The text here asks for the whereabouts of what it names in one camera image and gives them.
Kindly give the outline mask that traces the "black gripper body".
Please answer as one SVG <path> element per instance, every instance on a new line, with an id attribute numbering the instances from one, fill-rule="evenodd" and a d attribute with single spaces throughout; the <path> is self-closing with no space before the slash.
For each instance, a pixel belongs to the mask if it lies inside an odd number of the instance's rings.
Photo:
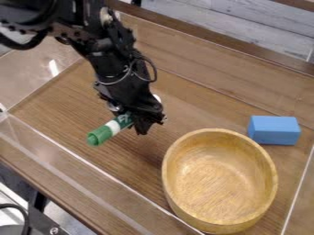
<path id="1" fill-rule="evenodd" d="M 96 76 L 95 89 L 105 102 L 123 106 L 132 119 L 132 113 L 160 112 L 161 123 L 165 117 L 163 105 L 151 92 L 149 85 L 157 79 L 157 71 L 149 74 L 145 61 L 135 60 L 117 76 Z"/>

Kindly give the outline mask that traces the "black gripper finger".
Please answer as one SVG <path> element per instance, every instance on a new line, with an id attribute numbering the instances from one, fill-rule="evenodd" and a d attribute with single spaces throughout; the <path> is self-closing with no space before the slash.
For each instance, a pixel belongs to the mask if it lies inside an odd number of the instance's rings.
<path id="1" fill-rule="evenodd" d="M 133 128 L 139 135 L 145 135 L 153 124 L 161 123 L 160 112 L 132 113 Z"/>
<path id="2" fill-rule="evenodd" d="M 129 111 L 120 105 L 116 105 L 112 102 L 107 102 L 108 109 L 115 115 L 124 115 L 129 114 Z"/>

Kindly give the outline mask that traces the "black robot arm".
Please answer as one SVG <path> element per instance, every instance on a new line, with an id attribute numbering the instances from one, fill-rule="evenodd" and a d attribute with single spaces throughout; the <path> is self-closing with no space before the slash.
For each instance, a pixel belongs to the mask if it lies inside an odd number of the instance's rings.
<path id="1" fill-rule="evenodd" d="M 0 0 L 0 25 L 31 37 L 20 43 L 0 32 L 0 44 L 13 50 L 31 50 L 48 37 L 72 47 L 95 70 L 100 99 L 115 115 L 131 115 L 137 134 L 163 123 L 163 105 L 149 90 L 157 68 L 104 0 Z"/>

